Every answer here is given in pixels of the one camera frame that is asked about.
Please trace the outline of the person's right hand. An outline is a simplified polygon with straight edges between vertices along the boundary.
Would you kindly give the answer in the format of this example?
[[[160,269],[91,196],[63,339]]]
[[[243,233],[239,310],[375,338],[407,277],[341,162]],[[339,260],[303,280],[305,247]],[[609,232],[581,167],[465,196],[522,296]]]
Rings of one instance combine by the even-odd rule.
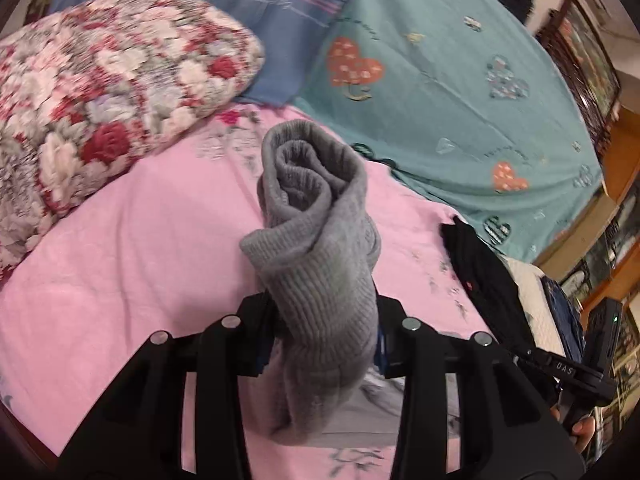
[[[578,453],[585,451],[595,433],[596,419],[593,416],[584,416],[579,422],[576,422],[570,432],[570,440]]]

